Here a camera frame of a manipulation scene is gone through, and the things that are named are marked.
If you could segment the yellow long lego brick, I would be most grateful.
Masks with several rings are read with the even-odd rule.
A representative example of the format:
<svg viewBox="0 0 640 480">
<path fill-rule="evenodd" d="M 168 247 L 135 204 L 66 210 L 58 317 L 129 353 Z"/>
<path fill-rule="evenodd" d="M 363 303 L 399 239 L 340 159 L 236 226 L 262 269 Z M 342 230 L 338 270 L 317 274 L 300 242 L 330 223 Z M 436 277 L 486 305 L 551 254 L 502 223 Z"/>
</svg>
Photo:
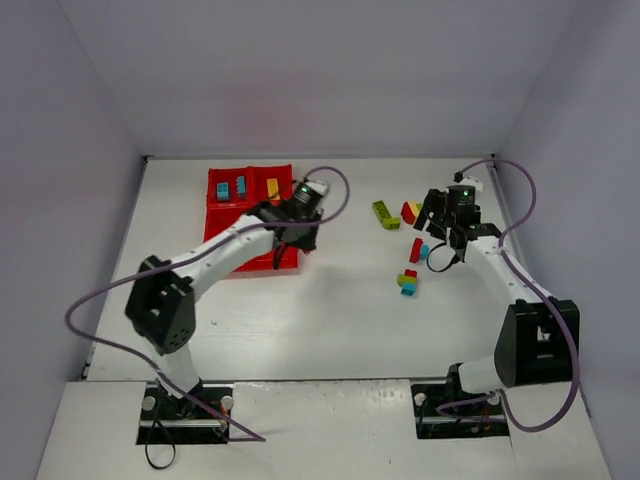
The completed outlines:
<svg viewBox="0 0 640 480">
<path fill-rule="evenodd" d="M 280 199 L 280 187 L 276 178 L 268 178 L 266 180 L 266 187 L 269 201 Z"/>
</svg>

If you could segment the red yellow green lego stack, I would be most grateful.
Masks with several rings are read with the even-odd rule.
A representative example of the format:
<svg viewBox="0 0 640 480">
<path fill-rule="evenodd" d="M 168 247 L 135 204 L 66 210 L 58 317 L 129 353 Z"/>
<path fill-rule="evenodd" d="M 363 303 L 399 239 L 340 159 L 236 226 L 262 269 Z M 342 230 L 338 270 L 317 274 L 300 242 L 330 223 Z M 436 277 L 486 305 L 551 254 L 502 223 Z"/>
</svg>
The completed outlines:
<svg viewBox="0 0 640 480">
<path fill-rule="evenodd" d="M 401 209 L 401 218 L 408 225 L 414 225 L 421 212 L 421 203 L 406 201 Z"/>
</svg>

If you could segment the blue long lego brick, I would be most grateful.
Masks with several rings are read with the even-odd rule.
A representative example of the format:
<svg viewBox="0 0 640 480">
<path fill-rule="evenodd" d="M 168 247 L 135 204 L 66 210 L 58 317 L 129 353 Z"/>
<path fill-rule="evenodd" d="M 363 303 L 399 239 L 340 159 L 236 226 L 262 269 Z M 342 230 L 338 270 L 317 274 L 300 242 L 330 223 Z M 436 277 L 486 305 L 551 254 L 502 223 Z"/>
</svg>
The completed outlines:
<svg viewBox="0 0 640 480">
<path fill-rule="evenodd" d="M 247 197 L 246 178 L 244 176 L 238 176 L 236 178 L 236 193 L 240 200 L 246 199 Z"/>
</svg>

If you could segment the green lego brick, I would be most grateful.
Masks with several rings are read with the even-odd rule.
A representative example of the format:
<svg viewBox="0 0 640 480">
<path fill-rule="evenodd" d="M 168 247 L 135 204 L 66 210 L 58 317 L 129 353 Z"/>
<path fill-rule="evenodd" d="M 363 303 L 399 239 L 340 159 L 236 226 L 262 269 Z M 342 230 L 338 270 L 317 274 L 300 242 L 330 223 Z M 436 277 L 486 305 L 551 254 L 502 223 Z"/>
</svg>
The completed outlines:
<svg viewBox="0 0 640 480">
<path fill-rule="evenodd" d="M 383 229 L 388 231 L 396 231 L 400 229 L 401 219 L 391 215 L 383 200 L 374 201 L 372 203 L 372 209 Z"/>
</svg>

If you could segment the blue oval printed lego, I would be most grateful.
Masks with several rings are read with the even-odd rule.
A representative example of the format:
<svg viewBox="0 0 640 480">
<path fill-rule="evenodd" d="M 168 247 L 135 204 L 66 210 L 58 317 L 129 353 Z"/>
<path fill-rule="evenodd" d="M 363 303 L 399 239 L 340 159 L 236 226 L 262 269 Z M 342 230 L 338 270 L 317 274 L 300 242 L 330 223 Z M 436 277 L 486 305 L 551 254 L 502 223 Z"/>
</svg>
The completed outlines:
<svg viewBox="0 0 640 480">
<path fill-rule="evenodd" d="M 230 200 L 230 190 L 227 182 L 216 184 L 216 199 L 218 202 L 227 202 Z"/>
</svg>

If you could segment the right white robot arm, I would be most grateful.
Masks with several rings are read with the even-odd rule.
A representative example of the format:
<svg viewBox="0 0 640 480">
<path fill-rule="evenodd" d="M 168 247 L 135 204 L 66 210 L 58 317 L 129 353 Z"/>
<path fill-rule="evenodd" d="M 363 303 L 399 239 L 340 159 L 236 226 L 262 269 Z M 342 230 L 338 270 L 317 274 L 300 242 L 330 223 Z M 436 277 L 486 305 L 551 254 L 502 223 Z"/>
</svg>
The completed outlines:
<svg viewBox="0 0 640 480">
<path fill-rule="evenodd" d="M 471 267 L 506 309 L 493 353 L 455 367 L 462 391 L 481 394 L 574 379 L 577 305 L 553 297 L 522 269 L 500 241 L 498 227 L 481 221 L 475 187 L 429 190 L 414 228 L 453 251 L 452 262 Z"/>
</svg>

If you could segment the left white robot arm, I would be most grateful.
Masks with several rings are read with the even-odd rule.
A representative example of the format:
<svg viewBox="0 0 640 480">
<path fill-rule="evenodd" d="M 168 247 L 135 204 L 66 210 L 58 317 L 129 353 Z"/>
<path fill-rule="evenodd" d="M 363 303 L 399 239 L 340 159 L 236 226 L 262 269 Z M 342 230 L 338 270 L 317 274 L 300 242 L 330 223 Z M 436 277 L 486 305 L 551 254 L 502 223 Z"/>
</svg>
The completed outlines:
<svg viewBox="0 0 640 480">
<path fill-rule="evenodd" d="M 197 256 L 227 238 L 225 245 L 190 265 L 133 283 L 125 315 L 153 347 L 153 361 L 169 378 L 161 385 L 171 396 L 181 399 L 185 392 L 194 395 L 201 388 L 189 349 L 201 296 L 239 267 L 278 247 L 313 250 L 318 228 L 306 224 L 321 219 L 329 191 L 324 181 L 305 180 L 290 198 L 276 205 L 268 201 L 255 205 L 226 230 L 170 263 Z"/>
</svg>

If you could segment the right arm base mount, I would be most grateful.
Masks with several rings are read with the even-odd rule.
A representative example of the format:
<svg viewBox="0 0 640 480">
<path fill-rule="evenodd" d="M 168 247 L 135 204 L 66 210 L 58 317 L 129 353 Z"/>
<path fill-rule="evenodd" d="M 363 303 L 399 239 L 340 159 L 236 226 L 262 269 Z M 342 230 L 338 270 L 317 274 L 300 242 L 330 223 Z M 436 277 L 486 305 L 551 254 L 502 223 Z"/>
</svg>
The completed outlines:
<svg viewBox="0 0 640 480">
<path fill-rule="evenodd" d="M 482 439 L 509 437 L 502 406 L 487 400 L 447 407 L 441 405 L 479 398 L 456 391 L 446 382 L 418 382 L 411 386 L 415 431 L 418 440 Z"/>
</svg>

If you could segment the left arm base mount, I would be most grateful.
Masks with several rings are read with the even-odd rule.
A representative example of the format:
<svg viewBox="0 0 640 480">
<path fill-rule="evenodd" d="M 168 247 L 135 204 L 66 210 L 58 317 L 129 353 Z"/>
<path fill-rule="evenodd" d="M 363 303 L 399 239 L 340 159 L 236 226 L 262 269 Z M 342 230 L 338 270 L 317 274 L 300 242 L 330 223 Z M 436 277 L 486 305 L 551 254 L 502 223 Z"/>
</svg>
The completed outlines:
<svg viewBox="0 0 640 480">
<path fill-rule="evenodd" d="M 229 438 L 229 424 L 185 399 L 170 397 L 157 384 L 143 395 L 137 445 L 221 445 Z"/>
</svg>

